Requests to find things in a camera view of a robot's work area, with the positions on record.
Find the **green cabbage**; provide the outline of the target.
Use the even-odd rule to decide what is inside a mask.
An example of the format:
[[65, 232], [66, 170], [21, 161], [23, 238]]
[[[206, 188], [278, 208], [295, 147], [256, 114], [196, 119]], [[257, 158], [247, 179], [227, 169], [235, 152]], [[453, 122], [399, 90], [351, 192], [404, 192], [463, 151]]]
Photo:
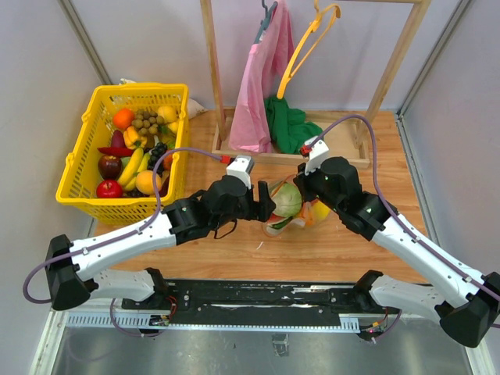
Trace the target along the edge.
[[284, 182], [271, 194], [275, 203], [273, 214], [281, 217], [294, 216], [302, 208], [302, 196], [299, 189], [291, 183]]

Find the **clear zip top bag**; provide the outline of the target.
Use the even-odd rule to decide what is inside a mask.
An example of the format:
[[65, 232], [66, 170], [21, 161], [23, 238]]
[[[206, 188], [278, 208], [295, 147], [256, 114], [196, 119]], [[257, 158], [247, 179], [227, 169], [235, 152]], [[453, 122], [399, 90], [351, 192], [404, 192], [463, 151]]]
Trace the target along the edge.
[[[284, 182], [294, 184], [298, 188], [298, 186], [294, 182], [294, 177], [295, 177], [294, 175], [289, 175], [285, 178], [274, 181], [269, 186], [270, 197], [271, 197], [272, 192]], [[301, 228], [313, 227], [313, 226], [317, 225], [318, 223], [314, 224], [312, 221], [312, 217], [311, 217], [311, 204], [315, 200], [319, 200], [319, 199], [316, 198], [316, 199], [312, 200], [311, 202], [306, 202], [304, 200], [304, 198], [302, 197], [302, 208], [301, 208], [300, 212], [293, 216], [294, 219], [286, 227], [282, 228], [281, 230], [271, 230], [270, 228], [268, 228], [266, 226], [266, 223], [264, 223], [262, 225], [263, 232], [270, 237], [277, 237], [281, 232], [283, 232], [290, 225], [295, 225], [295, 226], [298, 226]]]

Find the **yellow apple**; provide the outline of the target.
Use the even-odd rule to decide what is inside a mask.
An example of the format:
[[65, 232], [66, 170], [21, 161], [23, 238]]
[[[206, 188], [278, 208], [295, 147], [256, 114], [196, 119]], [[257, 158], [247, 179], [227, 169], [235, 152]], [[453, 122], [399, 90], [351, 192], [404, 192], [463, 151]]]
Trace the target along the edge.
[[311, 204], [311, 217], [314, 224], [325, 220], [330, 214], [330, 209], [321, 201], [315, 200]]

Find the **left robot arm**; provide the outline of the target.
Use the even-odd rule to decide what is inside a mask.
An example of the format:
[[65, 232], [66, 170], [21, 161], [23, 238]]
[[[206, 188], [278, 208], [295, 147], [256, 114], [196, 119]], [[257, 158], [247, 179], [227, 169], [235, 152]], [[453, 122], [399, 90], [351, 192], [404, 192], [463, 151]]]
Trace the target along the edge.
[[158, 248], [172, 248], [206, 238], [228, 223], [239, 220], [266, 222], [276, 205], [268, 185], [258, 183], [259, 196], [233, 176], [224, 176], [187, 198], [165, 206], [157, 215], [97, 237], [71, 241], [65, 234], [49, 242], [45, 275], [51, 307], [64, 311], [92, 298], [125, 298], [143, 302], [150, 309], [167, 300], [163, 277], [157, 271], [143, 272], [142, 287], [129, 287], [136, 277], [125, 274], [118, 287], [106, 291], [98, 275], [109, 267]]

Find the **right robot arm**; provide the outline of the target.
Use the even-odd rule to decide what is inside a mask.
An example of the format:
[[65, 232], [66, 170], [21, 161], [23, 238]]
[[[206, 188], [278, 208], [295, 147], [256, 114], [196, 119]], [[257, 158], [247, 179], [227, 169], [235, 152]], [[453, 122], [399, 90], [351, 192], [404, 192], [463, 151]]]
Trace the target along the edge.
[[496, 327], [499, 274], [467, 266], [421, 234], [380, 190], [363, 189], [347, 159], [304, 162], [294, 181], [305, 200], [319, 200], [352, 233], [397, 255], [430, 283], [408, 284], [370, 271], [365, 275], [368, 285], [354, 293], [359, 310], [370, 313], [387, 306], [422, 316], [468, 348], [476, 348]]

